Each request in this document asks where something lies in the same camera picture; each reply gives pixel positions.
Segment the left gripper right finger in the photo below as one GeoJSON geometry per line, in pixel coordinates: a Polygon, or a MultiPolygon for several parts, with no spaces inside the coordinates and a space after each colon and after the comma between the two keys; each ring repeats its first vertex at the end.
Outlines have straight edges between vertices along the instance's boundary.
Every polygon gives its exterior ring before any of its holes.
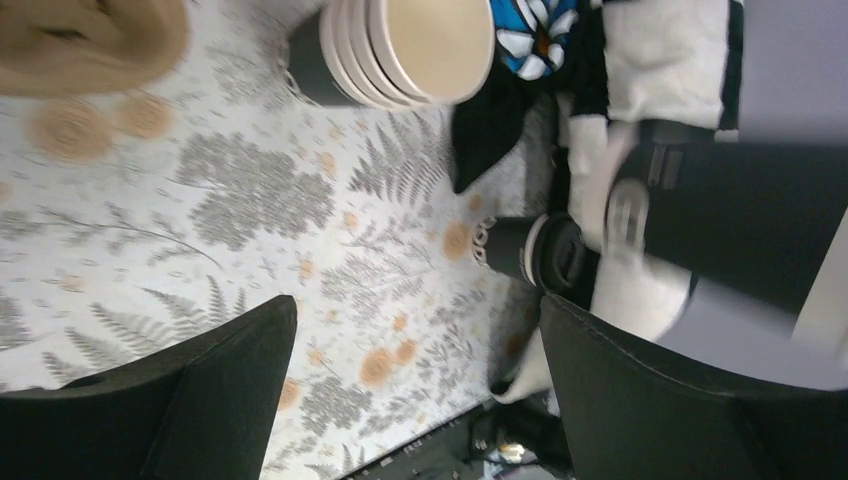
{"type": "Polygon", "coordinates": [[[540,329],[579,479],[843,479],[847,394],[688,358],[548,295],[540,329]]]}

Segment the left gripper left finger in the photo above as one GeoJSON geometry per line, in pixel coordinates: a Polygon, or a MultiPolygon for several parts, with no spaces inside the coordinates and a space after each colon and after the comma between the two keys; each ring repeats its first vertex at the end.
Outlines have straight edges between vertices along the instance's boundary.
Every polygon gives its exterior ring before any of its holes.
{"type": "Polygon", "coordinates": [[[59,389],[1,397],[5,479],[256,479],[297,330],[279,295],[59,389]]]}

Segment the black plastic cup lid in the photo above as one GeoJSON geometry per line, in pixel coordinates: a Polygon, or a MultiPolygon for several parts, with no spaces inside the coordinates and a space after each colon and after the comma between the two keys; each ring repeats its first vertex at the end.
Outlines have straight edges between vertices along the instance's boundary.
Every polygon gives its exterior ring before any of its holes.
{"type": "Polygon", "coordinates": [[[580,279],[587,255],[581,227],[566,213],[543,215],[531,241],[529,278],[548,293],[572,288],[580,279]]]}

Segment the black paper coffee cup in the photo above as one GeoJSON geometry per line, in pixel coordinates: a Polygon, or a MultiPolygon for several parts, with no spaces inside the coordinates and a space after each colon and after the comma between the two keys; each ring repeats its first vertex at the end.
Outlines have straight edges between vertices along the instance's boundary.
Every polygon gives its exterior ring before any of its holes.
{"type": "Polygon", "coordinates": [[[487,217],[471,237],[473,258],[493,271],[539,286],[532,267],[535,245],[549,216],[487,217]]]}

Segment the cardboard cup carrier tray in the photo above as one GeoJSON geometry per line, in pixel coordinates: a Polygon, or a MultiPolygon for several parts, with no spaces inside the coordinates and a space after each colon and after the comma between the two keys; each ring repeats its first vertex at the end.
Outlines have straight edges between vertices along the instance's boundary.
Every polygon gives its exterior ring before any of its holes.
{"type": "Polygon", "coordinates": [[[4,1],[1,93],[59,98],[167,75],[190,39],[184,1],[4,1]]]}

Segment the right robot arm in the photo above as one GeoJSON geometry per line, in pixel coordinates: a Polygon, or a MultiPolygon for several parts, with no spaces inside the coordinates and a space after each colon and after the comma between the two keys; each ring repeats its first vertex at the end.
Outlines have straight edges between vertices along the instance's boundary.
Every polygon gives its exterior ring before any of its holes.
{"type": "Polygon", "coordinates": [[[845,146],[616,124],[580,188],[579,223],[604,253],[689,271],[788,317],[796,342],[846,353],[845,146]]]}

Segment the floral patterned table mat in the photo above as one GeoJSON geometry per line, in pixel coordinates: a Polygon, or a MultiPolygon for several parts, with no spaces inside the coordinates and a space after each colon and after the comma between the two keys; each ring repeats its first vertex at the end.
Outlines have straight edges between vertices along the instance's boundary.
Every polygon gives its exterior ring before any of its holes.
{"type": "Polygon", "coordinates": [[[538,300],[480,267],[486,216],[543,211],[552,103],[467,192],[451,112],[317,109],[276,55],[314,1],[192,1],[137,90],[1,101],[1,388],[57,388],[287,294],[266,479],[336,479],[484,402],[538,300]]]}

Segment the black white checkered pillow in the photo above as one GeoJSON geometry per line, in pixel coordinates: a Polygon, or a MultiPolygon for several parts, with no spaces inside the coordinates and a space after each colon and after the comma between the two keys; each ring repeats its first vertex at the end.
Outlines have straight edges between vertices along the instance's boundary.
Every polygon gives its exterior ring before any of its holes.
{"type": "Polygon", "coordinates": [[[738,128],[744,5],[740,1],[622,1],[600,10],[607,105],[568,123],[568,212],[597,266],[582,277],[589,311],[654,341],[679,318],[688,270],[613,252],[606,205],[619,160],[638,136],[713,140],[738,128]]]}

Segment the black cloth blue print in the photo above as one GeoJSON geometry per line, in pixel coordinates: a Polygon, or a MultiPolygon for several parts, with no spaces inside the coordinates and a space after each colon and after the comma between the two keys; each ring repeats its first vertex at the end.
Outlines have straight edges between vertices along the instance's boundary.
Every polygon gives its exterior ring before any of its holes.
{"type": "Polygon", "coordinates": [[[574,117],[608,116],[602,1],[493,1],[495,52],[480,90],[451,119],[452,188],[465,192],[523,134],[543,95],[565,94],[574,117]]]}

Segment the stack of paper cups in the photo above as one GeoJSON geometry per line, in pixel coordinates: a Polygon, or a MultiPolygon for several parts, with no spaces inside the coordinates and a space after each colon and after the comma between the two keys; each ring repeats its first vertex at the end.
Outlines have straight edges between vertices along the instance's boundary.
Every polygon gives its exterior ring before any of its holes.
{"type": "Polygon", "coordinates": [[[317,105],[452,105],[489,75],[493,9],[487,1],[329,1],[287,46],[291,89],[317,105]]]}

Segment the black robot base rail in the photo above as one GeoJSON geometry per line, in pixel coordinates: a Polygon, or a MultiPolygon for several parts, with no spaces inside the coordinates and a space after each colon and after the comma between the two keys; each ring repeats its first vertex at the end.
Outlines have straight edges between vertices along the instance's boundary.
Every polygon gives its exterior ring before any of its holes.
{"type": "Polygon", "coordinates": [[[560,419],[537,394],[483,403],[346,479],[573,479],[560,419]]]}

